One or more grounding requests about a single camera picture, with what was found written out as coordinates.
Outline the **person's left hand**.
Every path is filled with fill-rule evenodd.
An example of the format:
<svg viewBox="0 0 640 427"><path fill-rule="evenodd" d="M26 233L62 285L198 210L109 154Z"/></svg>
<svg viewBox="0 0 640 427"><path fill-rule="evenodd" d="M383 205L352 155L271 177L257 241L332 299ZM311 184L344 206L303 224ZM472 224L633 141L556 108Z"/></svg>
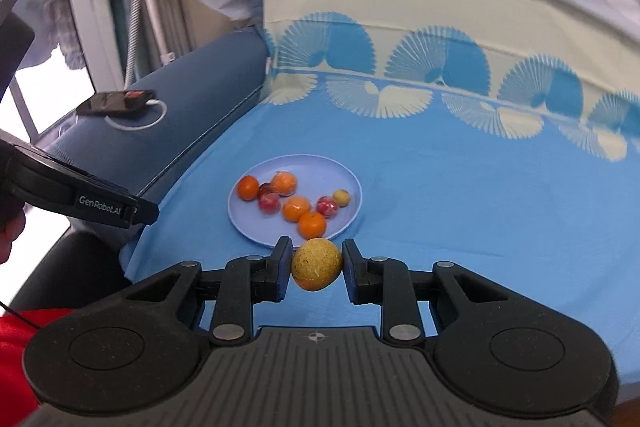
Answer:
<svg viewBox="0 0 640 427"><path fill-rule="evenodd" d="M0 222L0 263L9 259L12 245L25 228L26 217L24 202L15 198L5 198L1 201Z"/></svg>

